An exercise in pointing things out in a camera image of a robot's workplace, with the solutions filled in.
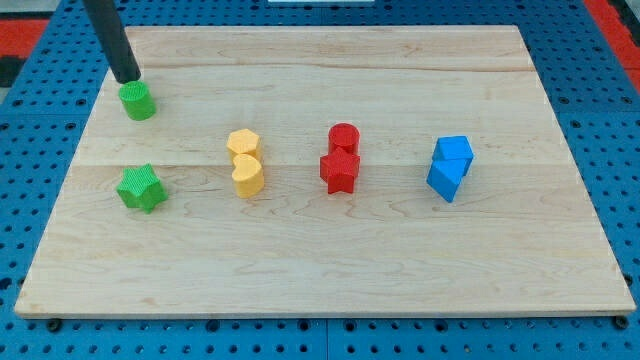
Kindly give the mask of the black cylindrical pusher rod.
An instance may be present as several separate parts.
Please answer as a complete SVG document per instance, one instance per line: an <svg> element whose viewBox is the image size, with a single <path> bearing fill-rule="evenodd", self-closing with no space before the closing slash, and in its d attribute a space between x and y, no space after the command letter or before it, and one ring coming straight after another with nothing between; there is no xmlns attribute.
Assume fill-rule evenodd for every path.
<svg viewBox="0 0 640 360"><path fill-rule="evenodd" d="M83 0L101 48L120 84L137 81L141 72L113 0Z"/></svg>

